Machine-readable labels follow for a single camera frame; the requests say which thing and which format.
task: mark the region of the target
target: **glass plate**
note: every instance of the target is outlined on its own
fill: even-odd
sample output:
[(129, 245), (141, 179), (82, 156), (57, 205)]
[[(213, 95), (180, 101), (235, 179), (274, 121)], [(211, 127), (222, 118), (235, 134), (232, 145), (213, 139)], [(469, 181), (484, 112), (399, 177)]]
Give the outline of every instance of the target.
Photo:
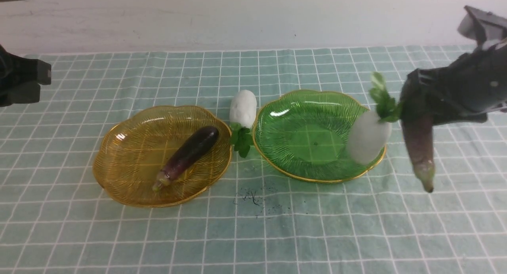
[(343, 93), (296, 90), (259, 110), (253, 142), (273, 167), (290, 177), (320, 183), (352, 180), (375, 167), (387, 149), (366, 166), (346, 152), (349, 130), (367, 110)]
[[(180, 178), (152, 191), (158, 171), (170, 156), (203, 126), (215, 126), (219, 139)], [(208, 110), (197, 106), (157, 106), (113, 127), (104, 137), (93, 173), (108, 195), (134, 207), (169, 207), (203, 193), (227, 170), (231, 130)]]

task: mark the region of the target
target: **gold plate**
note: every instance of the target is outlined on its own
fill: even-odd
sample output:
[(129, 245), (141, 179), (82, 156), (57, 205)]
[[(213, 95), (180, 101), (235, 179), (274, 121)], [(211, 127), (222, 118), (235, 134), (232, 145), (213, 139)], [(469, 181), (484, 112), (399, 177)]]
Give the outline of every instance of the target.
[[(158, 171), (196, 130), (214, 126), (219, 139), (180, 178), (152, 191)], [(133, 207), (170, 207), (203, 193), (225, 173), (232, 158), (231, 130), (198, 106), (147, 108), (114, 126), (93, 165), (98, 184), (115, 201)]]

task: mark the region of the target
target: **table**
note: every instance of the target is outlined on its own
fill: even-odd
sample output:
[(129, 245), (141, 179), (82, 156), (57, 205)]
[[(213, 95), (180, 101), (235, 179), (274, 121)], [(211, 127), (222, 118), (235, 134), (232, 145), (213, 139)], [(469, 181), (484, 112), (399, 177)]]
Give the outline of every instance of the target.
[(435, 128), (435, 191), (413, 176), (398, 124), (363, 177), (289, 179), (251, 151), (185, 204), (125, 207), (92, 175), (101, 137), (155, 105), (199, 105), (228, 120), (295, 89), (373, 107), (378, 70), (399, 96), (408, 72), (468, 46), (30, 55), (53, 65), (40, 103), (0, 108), (0, 274), (507, 273), (507, 116)]

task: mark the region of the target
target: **purple eggplant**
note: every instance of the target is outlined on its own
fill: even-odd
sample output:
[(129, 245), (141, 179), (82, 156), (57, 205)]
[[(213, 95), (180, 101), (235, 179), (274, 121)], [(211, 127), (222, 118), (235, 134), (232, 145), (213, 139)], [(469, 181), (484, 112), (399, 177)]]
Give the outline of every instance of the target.
[(214, 126), (204, 126), (195, 131), (157, 173), (153, 190), (159, 191), (161, 187), (177, 180), (185, 170), (210, 151), (218, 138), (219, 130)]
[(407, 152), (417, 179), (428, 193), (433, 192), (435, 161), (433, 159), (433, 117), (424, 114), (421, 117), (401, 121)]

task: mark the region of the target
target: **green leaves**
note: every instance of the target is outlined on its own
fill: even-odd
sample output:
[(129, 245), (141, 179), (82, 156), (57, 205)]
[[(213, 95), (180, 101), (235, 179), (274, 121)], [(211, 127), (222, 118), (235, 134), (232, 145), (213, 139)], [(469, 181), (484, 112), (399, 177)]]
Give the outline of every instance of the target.
[(370, 96), (377, 103), (377, 114), (380, 121), (396, 122), (402, 113), (402, 103), (396, 103), (396, 99), (389, 95), (385, 86), (385, 79), (379, 72), (373, 72), (373, 88), (370, 89)]
[(241, 127), (238, 123), (231, 124), (231, 145), (234, 146), (234, 151), (237, 151), (239, 156), (246, 158), (250, 151), (250, 146), (254, 145), (254, 139), (250, 134), (250, 129)]

